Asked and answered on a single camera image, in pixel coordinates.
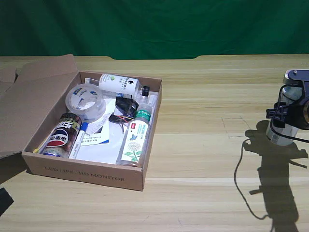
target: wood grain surface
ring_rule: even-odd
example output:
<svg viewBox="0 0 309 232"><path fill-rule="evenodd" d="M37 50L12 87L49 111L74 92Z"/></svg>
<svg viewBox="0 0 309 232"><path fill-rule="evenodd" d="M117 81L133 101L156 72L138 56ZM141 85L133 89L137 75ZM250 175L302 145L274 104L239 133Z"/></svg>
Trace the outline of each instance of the wood grain surface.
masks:
<svg viewBox="0 0 309 232"><path fill-rule="evenodd" d="M19 70L43 58L1 57L0 68ZM76 63L80 70L163 79L145 189L35 176L23 171L19 156L10 157L0 160L0 187L14 199L0 217L1 232L309 231L309 172L296 165L309 165L309 145L277 147L265 137L266 109L285 71L309 69L309 55ZM297 135L309 139L307 131ZM239 189L258 218L271 218L254 217L236 189L241 155Z"/></svg>

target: cardboard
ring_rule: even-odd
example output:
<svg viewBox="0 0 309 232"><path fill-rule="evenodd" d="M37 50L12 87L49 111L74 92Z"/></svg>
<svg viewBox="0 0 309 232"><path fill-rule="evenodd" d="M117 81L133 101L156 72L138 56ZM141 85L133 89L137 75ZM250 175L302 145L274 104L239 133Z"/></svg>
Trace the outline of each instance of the cardboard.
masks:
<svg viewBox="0 0 309 232"><path fill-rule="evenodd" d="M141 168L32 153L67 111L65 97L68 91L84 83L86 77L99 80L101 75L101 72L77 71L73 55L25 65L16 83L0 101L0 107L4 109L0 112L3 119L0 156L22 152L28 168L36 175L142 191L161 102L161 79L128 76L159 92Z"/></svg>
<svg viewBox="0 0 309 232"><path fill-rule="evenodd" d="M0 70L0 99L10 89L16 79L16 68L13 66Z"/></svg>

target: white paper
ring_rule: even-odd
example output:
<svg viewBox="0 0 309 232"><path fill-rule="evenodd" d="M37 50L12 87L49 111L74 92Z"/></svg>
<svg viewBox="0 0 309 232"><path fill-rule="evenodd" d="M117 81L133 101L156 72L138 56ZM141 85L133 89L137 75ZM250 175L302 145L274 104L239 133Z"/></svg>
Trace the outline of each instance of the white paper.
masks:
<svg viewBox="0 0 309 232"><path fill-rule="evenodd" d="M109 142L109 122L106 121L96 133L91 136L85 134L81 146L103 144Z"/></svg>
<svg viewBox="0 0 309 232"><path fill-rule="evenodd" d="M77 160L116 164L124 134L122 134L122 129L118 124L108 123L110 127L109 142L107 144L81 146L76 156Z"/></svg>
<svg viewBox="0 0 309 232"><path fill-rule="evenodd" d="M105 122L108 121L109 117L115 110L115 104L116 104L116 98L108 98L104 99L105 105L106 105L106 110L104 114L102 115L101 118L99 118L97 121L94 121L92 123L89 123L88 128L86 130L86 135L87 136L92 136L94 133L96 133L103 125Z"/></svg>

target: clear plastic bottle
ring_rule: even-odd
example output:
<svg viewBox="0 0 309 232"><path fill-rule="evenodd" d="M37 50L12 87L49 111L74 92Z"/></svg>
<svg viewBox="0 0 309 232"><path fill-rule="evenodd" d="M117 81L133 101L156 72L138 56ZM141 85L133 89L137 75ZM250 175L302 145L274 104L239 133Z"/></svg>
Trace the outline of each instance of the clear plastic bottle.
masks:
<svg viewBox="0 0 309 232"><path fill-rule="evenodd" d="M300 87L287 86L287 87L284 87L282 90L280 102L285 102L287 105L289 105L293 103L294 101L298 100L301 97L301 95L302 95L302 89ZM273 128L276 132L279 132L281 134L288 135L291 137L295 137L298 132L298 128L293 127L289 124L285 124L285 128L278 128L278 127L275 127L274 125L273 125ZM287 146L293 142L292 139L284 138L282 136L275 134L270 128L270 122L266 129L266 136L271 142L273 142L274 144L280 145L280 146Z"/></svg>
<svg viewBox="0 0 309 232"><path fill-rule="evenodd" d="M148 97L141 97L136 116L126 130L117 158L117 165L142 167L150 131L151 113L152 108L148 104Z"/></svg>

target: green curtain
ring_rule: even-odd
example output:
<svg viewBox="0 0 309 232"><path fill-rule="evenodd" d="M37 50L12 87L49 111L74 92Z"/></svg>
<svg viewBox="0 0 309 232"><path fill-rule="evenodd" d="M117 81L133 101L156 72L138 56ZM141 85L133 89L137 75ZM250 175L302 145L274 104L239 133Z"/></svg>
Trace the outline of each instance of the green curtain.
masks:
<svg viewBox="0 0 309 232"><path fill-rule="evenodd" d="M308 0L0 0L0 55L309 53L308 22Z"/></svg>

